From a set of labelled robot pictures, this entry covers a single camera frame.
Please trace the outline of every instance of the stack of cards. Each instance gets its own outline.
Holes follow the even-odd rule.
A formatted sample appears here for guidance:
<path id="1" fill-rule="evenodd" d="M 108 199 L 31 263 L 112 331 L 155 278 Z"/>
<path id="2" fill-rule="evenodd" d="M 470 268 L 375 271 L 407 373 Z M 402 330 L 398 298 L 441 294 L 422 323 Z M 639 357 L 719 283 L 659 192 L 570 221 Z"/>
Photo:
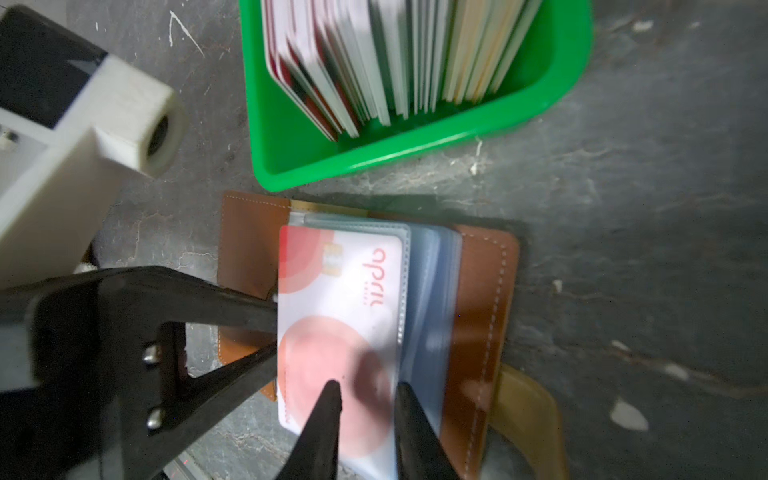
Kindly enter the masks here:
<path id="1" fill-rule="evenodd" d="M 542 0 L 262 0 L 266 66 L 332 141 L 373 119 L 480 102 Z"/>
<path id="2" fill-rule="evenodd" d="M 277 398 L 300 433 L 325 383 L 341 385 L 339 455 L 397 478 L 397 382 L 439 435 L 462 236 L 444 227 L 291 214 L 280 231 Z"/>

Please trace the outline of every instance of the white card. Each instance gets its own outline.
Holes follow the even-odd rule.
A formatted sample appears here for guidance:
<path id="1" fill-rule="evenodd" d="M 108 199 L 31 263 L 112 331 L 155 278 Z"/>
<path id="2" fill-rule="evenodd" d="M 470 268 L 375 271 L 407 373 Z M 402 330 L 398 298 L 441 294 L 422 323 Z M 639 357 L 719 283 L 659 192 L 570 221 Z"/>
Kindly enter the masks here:
<path id="1" fill-rule="evenodd" d="M 413 80 L 413 113 L 415 114 L 419 113 L 419 101 L 421 100 L 419 97 L 421 86 L 421 81 L 419 80 L 419 66 L 421 65 L 421 43 L 419 42 L 419 39 L 421 38 L 422 31 L 421 21 L 419 20 L 420 11 L 421 8 L 419 5 L 419 0 L 411 0 L 411 77 Z"/>
<path id="2" fill-rule="evenodd" d="M 424 0 L 426 10 L 426 34 L 424 44 L 424 91 L 422 93 L 422 110 L 429 110 L 429 100 L 432 97 L 432 58 L 435 50 L 435 15 L 437 9 L 436 0 Z"/>
<path id="3" fill-rule="evenodd" d="M 300 433 L 328 380 L 341 385 L 339 457 L 367 478 L 396 478 L 403 248 L 398 237 L 280 230 L 277 398 Z"/>
<path id="4" fill-rule="evenodd" d="M 448 67 L 445 72 L 444 87 L 442 89 L 443 100 L 453 101 L 456 93 L 458 77 L 461 74 L 461 65 L 464 62 L 468 44 L 467 32 L 474 11 L 471 0 L 458 0 L 456 13 L 451 26 L 451 46 L 448 58 Z"/>
<path id="5" fill-rule="evenodd" d="M 408 78 L 408 9 L 406 0 L 377 0 L 386 40 L 386 56 L 389 74 L 392 78 L 392 96 L 395 99 L 395 112 L 408 118 L 409 113 L 409 78 Z"/>
<path id="6" fill-rule="evenodd" d="M 349 62 L 357 79 L 357 84 L 360 87 L 362 98 L 366 103 L 368 115 L 371 118 L 377 118 L 379 112 L 376 110 L 376 103 L 373 100 L 373 92 L 368 82 L 368 75 L 363 66 L 362 54 L 357 43 L 354 28 L 352 27 L 352 20 L 349 17 L 347 0 L 329 0 L 329 6 L 331 7 L 329 10 L 331 21 L 337 25 L 339 36 L 349 56 Z"/>
<path id="7" fill-rule="evenodd" d="M 438 0 L 435 13 L 435 45 L 432 53 L 432 84 L 429 88 L 429 110 L 435 111 L 445 75 L 445 56 L 448 51 L 450 20 L 454 12 L 454 0 Z"/>
<path id="8" fill-rule="evenodd" d="M 317 44 L 315 18 L 310 0 L 292 0 L 293 4 L 293 47 L 301 65 L 310 76 L 312 83 L 323 96 L 334 117 L 352 138 L 359 137 L 356 122 L 342 99 L 336 82 L 326 69 Z"/>
<path id="9" fill-rule="evenodd" d="M 478 50 L 478 59 L 467 86 L 466 99 L 475 103 L 485 96 L 491 75 L 502 57 L 509 35 L 520 15 L 522 0 L 495 0 L 494 11 Z"/>
<path id="10" fill-rule="evenodd" d="M 426 86 L 426 58 L 427 58 L 427 28 L 429 25 L 429 0 L 418 0 L 419 3 L 419 105 L 417 110 L 424 106 L 424 90 Z"/>
<path id="11" fill-rule="evenodd" d="M 385 127 L 388 127 L 389 108 L 386 103 L 386 93 L 384 92 L 384 83 L 382 73 L 379 69 L 379 57 L 376 54 L 376 45 L 373 41 L 373 31 L 371 29 L 371 15 L 367 0 L 347 0 L 349 9 L 349 19 L 352 21 L 353 32 L 357 40 L 357 45 L 362 56 L 362 66 L 365 68 L 373 95 L 373 103 L 376 105 L 376 113 L 379 121 Z"/>
<path id="12" fill-rule="evenodd" d="M 325 9 L 326 9 L 326 20 L 327 20 L 327 33 L 328 38 L 331 41 L 333 45 L 334 52 L 338 55 L 341 62 L 344 65 L 344 69 L 346 70 L 350 83 L 353 86 L 353 89 L 355 90 L 355 95 L 357 97 L 358 102 L 360 103 L 361 110 L 363 110 L 364 117 L 366 120 L 369 120 L 371 118 L 371 112 L 368 110 L 368 104 L 366 102 L 365 92 L 362 88 L 362 85 L 360 84 L 360 80 L 357 78 L 357 74 L 355 71 L 355 68 L 353 67 L 352 58 L 350 56 L 350 53 L 347 51 L 346 46 L 344 44 L 344 39 L 342 37 L 341 32 L 341 18 L 339 17 L 338 10 L 336 8 L 336 0 L 320 0 L 324 3 Z"/>
<path id="13" fill-rule="evenodd" d="M 290 43 L 296 41 L 293 34 L 293 13 L 291 11 L 291 2 L 279 0 L 272 2 L 273 17 L 275 19 L 275 44 L 277 54 L 283 64 L 288 68 L 290 74 L 296 79 L 301 88 L 309 95 L 323 115 L 328 119 L 333 128 L 341 133 L 343 131 L 341 124 L 333 116 L 326 101 L 321 97 L 315 85 L 308 79 L 299 67 L 299 62 L 294 55 Z"/>
<path id="14" fill-rule="evenodd" d="M 494 3 L 494 0 L 472 1 L 472 10 L 474 10 L 474 15 L 471 16 L 472 21 L 468 27 L 468 41 L 466 45 L 465 57 L 461 66 L 461 75 L 459 77 L 454 97 L 454 102 L 457 104 L 465 100 L 469 78 L 472 75 L 472 70 L 475 67 L 475 63 L 478 60 L 478 50 L 480 49 L 480 44 L 485 33 L 485 27 L 491 18 L 491 13 L 493 12 L 492 6 Z"/>
<path id="15" fill-rule="evenodd" d="M 491 80 L 492 92 L 496 93 L 499 87 L 502 86 L 502 82 L 507 76 L 509 68 L 512 66 L 512 61 L 515 60 L 515 56 L 518 54 L 518 50 L 520 50 L 520 45 L 522 45 L 523 40 L 525 40 L 528 29 L 531 27 L 534 18 L 536 18 L 538 9 L 541 7 L 541 1 L 542 0 L 526 0 L 518 23 L 515 25 L 515 30 L 512 32 L 507 48 L 502 55 L 502 60 L 499 62 L 496 73 Z"/>
<path id="16" fill-rule="evenodd" d="M 343 51 L 339 48 L 339 42 L 335 40 L 332 34 L 326 5 L 327 0 L 312 0 L 312 3 L 323 58 L 328 62 L 329 68 L 332 68 L 335 72 L 334 75 L 339 79 L 344 94 L 352 105 L 358 119 L 365 121 L 368 119 L 368 114 L 363 107 L 362 98 L 360 97 L 354 76 L 351 74 L 352 69 L 347 66 Z"/>
<path id="17" fill-rule="evenodd" d="M 296 89 L 293 81 L 284 81 L 283 74 L 280 74 L 282 64 L 280 58 L 277 56 L 275 49 L 275 31 L 274 31 L 274 18 L 272 16 L 272 0 L 261 0 L 262 19 L 263 19 L 263 31 L 264 31 L 264 56 L 266 58 L 266 69 L 270 73 L 270 76 L 275 83 L 283 89 L 288 97 L 293 100 L 299 109 L 315 124 L 316 127 L 323 132 L 328 140 L 336 141 L 338 139 L 338 133 L 333 129 L 331 123 L 325 118 L 320 111 L 319 107 L 314 104 L 311 98 L 308 98 L 306 92 L 301 90 L 301 96 Z"/>

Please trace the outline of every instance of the white paint stain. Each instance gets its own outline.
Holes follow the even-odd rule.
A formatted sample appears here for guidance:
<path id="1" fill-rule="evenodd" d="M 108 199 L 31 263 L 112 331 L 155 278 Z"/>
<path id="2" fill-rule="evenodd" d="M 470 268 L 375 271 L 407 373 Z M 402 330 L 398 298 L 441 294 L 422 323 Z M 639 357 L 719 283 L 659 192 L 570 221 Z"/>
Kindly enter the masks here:
<path id="1" fill-rule="evenodd" d="M 594 180 L 587 178 L 587 188 L 589 189 L 589 196 L 594 198 L 598 203 L 602 203 L 603 199 L 598 193 L 598 189 L 594 186 Z"/>
<path id="2" fill-rule="evenodd" d="M 653 27 L 653 20 L 640 20 L 632 25 L 632 31 L 635 33 L 643 33 L 644 31 L 651 30 Z"/>
<path id="3" fill-rule="evenodd" d="M 170 46 L 174 46 L 174 20 L 176 23 L 179 24 L 181 27 L 181 31 L 184 32 L 184 34 L 189 37 L 189 39 L 194 43 L 194 46 L 197 47 L 197 50 L 200 52 L 200 55 L 203 55 L 203 58 L 205 58 L 205 54 L 203 53 L 203 49 L 200 48 L 200 46 L 197 44 L 197 42 L 192 38 L 192 34 L 189 30 L 187 30 L 187 27 L 184 26 L 183 23 L 181 23 L 181 20 L 176 16 L 173 10 L 169 10 L 170 12 L 170 20 L 168 21 L 168 43 L 170 43 Z"/>
<path id="4" fill-rule="evenodd" d="M 664 373 L 678 380 L 682 380 L 683 382 L 687 382 L 688 379 L 690 378 L 690 374 L 688 373 L 688 371 L 685 368 L 677 365 L 676 363 L 668 363 L 667 365 L 665 365 Z"/>
<path id="5" fill-rule="evenodd" d="M 617 348 L 623 352 L 629 352 L 629 347 L 624 345 L 622 342 L 619 342 L 618 340 L 611 340 L 611 346 L 614 348 Z"/>
<path id="6" fill-rule="evenodd" d="M 614 409 L 611 410 L 611 420 L 623 429 L 635 432 L 647 432 L 648 421 L 643 413 L 626 403 L 621 397 L 616 398 Z"/>

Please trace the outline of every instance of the gray floor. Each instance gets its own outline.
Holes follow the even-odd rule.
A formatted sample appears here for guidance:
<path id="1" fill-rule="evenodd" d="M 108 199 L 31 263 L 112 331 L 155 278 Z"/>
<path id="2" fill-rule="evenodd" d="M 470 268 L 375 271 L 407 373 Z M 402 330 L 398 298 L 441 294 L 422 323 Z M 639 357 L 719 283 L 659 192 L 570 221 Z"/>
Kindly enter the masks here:
<path id="1" fill-rule="evenodd" d="M 238 11 L 68 0 L 69 28 L 177 88 L 192 122 L 161 180 L 123 189 L 95 243 L 103 266 L 213 280 L 222 192 L 262 191 Z M 765 478 L 768 4 L 596 0 L 594 15 L 584 77 L 524 127 L 281 195 L 519 235 L 504 360 L 557 399 L 574 478 Z M 190 332 L 200 371 L 212 334 Z M 647 430 L 611 419 L 619 399 Z M 254 396 L 191 452 L 218 478 L 272 478 L 292 442 Z M 527 476 L 490 444 L 485 478 Z"/>

